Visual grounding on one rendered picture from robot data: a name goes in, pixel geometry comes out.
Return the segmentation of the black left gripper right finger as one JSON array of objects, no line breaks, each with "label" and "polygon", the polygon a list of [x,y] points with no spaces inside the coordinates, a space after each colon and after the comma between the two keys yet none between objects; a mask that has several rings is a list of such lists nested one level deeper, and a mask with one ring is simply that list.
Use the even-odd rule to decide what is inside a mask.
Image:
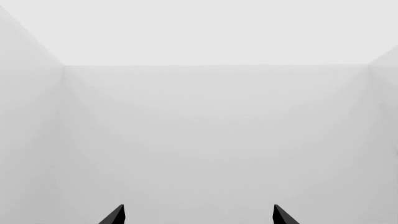
[{"label": "black left gripper right finger", "polygon": [[290,216],[279,205],[274,205],[272,219],[274,224],[299,224],[292,216]]}]

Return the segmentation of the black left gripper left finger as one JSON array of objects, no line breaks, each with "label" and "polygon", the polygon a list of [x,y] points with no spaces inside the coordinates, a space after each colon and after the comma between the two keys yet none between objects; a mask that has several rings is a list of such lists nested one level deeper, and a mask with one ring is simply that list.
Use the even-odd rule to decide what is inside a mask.
[{"label": "black left gripper left finger", "polygon": [[106,216],[98,224],[124,224],[125,222],[125,210],[124,205],[120,205],[115,208],[108,216]]}]

